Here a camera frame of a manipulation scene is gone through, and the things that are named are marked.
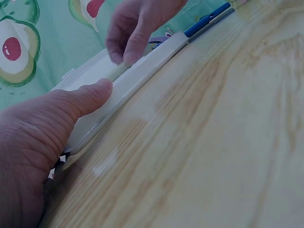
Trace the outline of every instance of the hand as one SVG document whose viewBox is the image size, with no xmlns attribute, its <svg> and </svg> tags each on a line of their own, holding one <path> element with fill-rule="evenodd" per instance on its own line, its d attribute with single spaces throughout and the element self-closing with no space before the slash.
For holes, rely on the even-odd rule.
<svg viewBox="0 0 304 228">
<path fill-rule="evenodd" d="M 125 0 L 112 16 L 106 46 L 113 62 L 129 65 L 143 54 L 150 35 L 174 17 L 187 0 Z"/>
<path fill-rule="evenodd" d="M 34 227 L 43 211 L 43 183 L 79 117 L 101 107 L 112 82 L 55 90 L 0 112 L 0 227 Z"/>
</svg>

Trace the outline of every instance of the avocado print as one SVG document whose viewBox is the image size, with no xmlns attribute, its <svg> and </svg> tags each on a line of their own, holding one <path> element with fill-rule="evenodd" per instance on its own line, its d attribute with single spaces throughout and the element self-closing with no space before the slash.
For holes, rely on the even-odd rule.
<svg viewBox="0 0 304 228">
<path fill-rule="evenodd" d="M 0 10 L 17 20 L 36 24 L 40 9 L 37 0 L 0 0 Z"/>
<path fill-rule="evenodd" d="M 0 82 L 21 87 L 32 80 L 40 52 L 36 28 L 5 16 L 0 20 Z"/>
<path fill-rule="evenodd" d="M 95 18 L 104 1 L 105 0 L 69 0 L 68 7 L 76 20 L 98 32 Z"/>
</svg>

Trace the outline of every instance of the light wood tabletop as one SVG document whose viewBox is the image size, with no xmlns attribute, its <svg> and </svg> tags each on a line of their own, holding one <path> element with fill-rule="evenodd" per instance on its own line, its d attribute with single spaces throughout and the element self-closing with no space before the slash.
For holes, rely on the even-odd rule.
<svg viewBox="0 0 304 228">
<path fill-rule="evenodd" d="M 304 227 L 304 1 L 252 0 L 64 165 L 41 227 Z"/>
</svg>

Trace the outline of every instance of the green fabric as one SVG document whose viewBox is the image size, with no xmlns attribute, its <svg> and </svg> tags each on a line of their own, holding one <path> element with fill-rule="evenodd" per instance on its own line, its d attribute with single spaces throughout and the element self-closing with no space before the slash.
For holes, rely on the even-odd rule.
<svg viewBox="0 0 304 228">
<path fill-rule="evenodd" d="M 0 0 L 0 109 L 50 91 L 70 69 L 104 49 L 111 14 L 121 1 L 96 8 L 100 0 Z M 95 19 L 86 11 L 92 2 Z M 152 37 L 184 31 L 223 3 L 189 0 Z"/>
</svg>

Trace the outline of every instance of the white plastic container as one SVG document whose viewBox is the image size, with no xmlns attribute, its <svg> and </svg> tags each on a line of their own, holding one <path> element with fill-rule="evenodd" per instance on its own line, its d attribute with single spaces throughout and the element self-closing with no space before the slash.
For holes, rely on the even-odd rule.
<svg viewBox="0 0 304 228">
<path fill-rule="evenodd" d="M 82 150 L 96 136 L 105 122 L 187 42 L 188 38 L 183 32 L 175 33 L 114 80 L 113 93 L 109 100 L 95 112 L 83 116 L 77 121 L 64 152 L 70 152 L 73 155 Z M 71 91 L 83 85 L 93 84 L 117 70 L 117 67 L 110 60 L 105 49 L 79 69 L 72 69 L 65 74 L 62 81 L 53 90 Z"/>
</svg>

